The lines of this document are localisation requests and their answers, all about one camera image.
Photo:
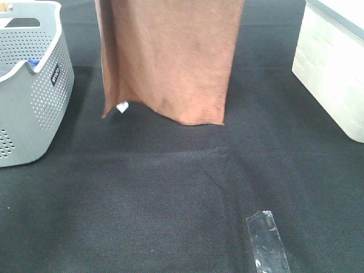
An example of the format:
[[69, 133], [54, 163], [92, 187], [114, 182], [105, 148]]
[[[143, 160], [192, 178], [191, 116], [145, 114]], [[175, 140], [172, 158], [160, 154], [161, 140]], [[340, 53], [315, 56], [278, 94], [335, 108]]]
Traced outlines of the clear adhesive tape strip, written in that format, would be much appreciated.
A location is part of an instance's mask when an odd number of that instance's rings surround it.
[[246, 222], [257, 273], [290, 273], [272, 212], [257, 211]]

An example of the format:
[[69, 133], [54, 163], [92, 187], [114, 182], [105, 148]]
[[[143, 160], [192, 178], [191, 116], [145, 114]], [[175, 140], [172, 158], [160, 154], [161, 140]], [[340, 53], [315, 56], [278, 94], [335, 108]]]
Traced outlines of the black table cloth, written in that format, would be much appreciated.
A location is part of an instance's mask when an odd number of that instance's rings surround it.
[[304, 1], [246, 1], [223, 126], [102, 118], [93, 1], [62, 1], [75, 72], [47, 153], [1, 169], [2, 272], [255, 272], [273, 213], [292, 272], [363, 271], [363, 144], [292, 74]]

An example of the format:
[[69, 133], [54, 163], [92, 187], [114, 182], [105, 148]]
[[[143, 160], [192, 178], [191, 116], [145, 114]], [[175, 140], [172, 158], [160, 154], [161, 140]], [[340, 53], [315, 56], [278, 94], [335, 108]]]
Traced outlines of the blue cloth in basket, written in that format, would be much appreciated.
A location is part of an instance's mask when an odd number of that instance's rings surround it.
[[39, 64], [39, 60], [28, 60], [28, 63], [32, 69], [35, 69], [36, 66]]

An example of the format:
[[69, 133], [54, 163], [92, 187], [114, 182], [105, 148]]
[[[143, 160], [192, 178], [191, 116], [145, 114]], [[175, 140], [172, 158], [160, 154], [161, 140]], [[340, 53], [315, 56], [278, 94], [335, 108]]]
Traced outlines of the grey perforated laundry basket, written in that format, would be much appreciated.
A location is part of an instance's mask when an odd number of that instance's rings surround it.
[[1, 2], [1, 167], [41, 158], [66, 112], [75, 76], [60, 11], [56, 1]]

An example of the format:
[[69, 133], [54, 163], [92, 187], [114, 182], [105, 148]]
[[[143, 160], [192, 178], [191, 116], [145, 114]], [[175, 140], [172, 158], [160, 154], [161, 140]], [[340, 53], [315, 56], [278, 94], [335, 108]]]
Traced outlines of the white plastic storage box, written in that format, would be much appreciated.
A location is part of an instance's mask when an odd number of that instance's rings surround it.
[[306, 1], [292, 72], [352, 140], [363, 142], [363, 1]]

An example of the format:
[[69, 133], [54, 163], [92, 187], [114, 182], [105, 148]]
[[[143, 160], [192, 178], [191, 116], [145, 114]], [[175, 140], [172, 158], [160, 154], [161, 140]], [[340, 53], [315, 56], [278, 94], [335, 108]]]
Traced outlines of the brown microfibre towel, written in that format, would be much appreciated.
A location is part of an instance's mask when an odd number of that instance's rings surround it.
[[243, 1], [96, 1], [104, 114], [133, 101], [222, 125]]

